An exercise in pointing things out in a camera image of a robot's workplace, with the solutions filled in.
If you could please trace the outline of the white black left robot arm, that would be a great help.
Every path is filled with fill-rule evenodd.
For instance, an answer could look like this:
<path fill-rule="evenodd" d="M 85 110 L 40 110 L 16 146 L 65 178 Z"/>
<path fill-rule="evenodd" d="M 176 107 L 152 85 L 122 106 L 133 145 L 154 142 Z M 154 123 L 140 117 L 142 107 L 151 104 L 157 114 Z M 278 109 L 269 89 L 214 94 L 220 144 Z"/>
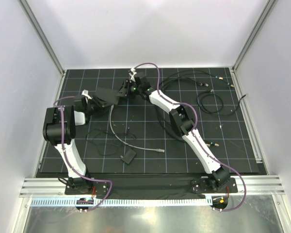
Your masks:
<path fill-rule="evenodd" d="M 106 194 L 112 187 L 112 182 L 91 178 L 88 168 L 80 157 L 75 142 L 76 128 L 89 123 L 90 117 L 106 106 L 96 96 L 85 92 L 72 96 L 72 105 L 59 105 L 68 99 L 63 97 L 46 109 L 43 138 L 60 153 L 68 171 L 68 177 L 59 177 L 59 182 L 65 185 L 65 194 Z"/>

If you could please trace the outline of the black network switch box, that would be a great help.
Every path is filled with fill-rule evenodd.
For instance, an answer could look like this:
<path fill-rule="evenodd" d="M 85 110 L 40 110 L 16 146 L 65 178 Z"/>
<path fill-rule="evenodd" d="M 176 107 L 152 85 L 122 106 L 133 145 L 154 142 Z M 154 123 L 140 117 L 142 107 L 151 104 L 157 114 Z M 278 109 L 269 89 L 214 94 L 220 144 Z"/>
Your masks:
<path fill-rule="evenodd" d="M 98 87 L 95 95 L 102 100 L 106 106 L 117 105 L 119 102 L 119 97 L 117 96 L 118 91 L 113 89 L 107 89 Z"/>

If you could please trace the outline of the black ethernet cable pulled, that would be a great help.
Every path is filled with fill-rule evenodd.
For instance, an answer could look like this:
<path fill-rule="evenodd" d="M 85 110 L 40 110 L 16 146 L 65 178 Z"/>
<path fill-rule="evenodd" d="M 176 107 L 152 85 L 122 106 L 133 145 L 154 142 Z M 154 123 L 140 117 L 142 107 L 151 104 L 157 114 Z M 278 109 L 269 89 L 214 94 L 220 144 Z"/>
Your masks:
<path fill-rule="evenodd" d="M 209 87 L 208 83 L 198 81 L 197 78 L 180 76 L 168 77 L 161 81 L 161 90 L 196 90 L 198 87 Z"/>

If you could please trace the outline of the thick black cable lifted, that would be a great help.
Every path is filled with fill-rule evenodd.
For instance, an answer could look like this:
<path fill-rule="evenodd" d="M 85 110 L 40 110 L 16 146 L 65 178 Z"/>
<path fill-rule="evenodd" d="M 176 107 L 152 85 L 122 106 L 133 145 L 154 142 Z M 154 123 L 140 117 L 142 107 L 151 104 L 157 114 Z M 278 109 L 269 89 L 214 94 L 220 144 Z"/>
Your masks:
<path fill-rule="evenodd" d="M 168 78 L 168 77 L 180 77 L 180 76 L 187 76 L 187 77 L 192 77 L 192 78 L 209 76 L 210 78 L 215 78 L 215 76 L 217 76 L 217 75 L 213 75 L 213 74 L 208 73 L 206 71 L 203 71 L 201 69 L 193 69 L 192 68 L 192 69 L 185 69 L 185 70 L 178 71 L 176 73 L 172 73 L 169 76 L 167 76 L 166 78 Z"/>

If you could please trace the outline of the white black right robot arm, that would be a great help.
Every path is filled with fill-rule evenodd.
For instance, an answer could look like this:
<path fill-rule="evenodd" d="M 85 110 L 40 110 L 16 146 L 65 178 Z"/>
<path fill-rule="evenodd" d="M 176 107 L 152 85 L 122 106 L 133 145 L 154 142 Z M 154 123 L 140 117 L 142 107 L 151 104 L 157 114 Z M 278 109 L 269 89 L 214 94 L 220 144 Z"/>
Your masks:
<path fill-rule="evenodd" d="M 169 114 L 174 134 L 181 137 L 196 154 L 208 174 L 209 187 L 213 192 L 226 190 L 230 179 L 229 167 L 220 162 L 201 138 L 197 129 L 197 113 L 189 104 L 177 102 L 161 90 L 154 89 L 146 77 L 132 77 L 123 81 L 117 96 L 133 98 L 141 96 L 144 100 Z"/>

